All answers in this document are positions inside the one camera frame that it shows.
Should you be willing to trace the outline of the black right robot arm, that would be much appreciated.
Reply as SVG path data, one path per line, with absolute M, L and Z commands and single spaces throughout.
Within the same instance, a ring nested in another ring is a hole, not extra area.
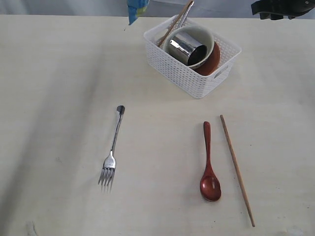
M 294 19 L 315 8 L 314 0 L 258 0 L 251 4 L 252 14 L 261 20 Z

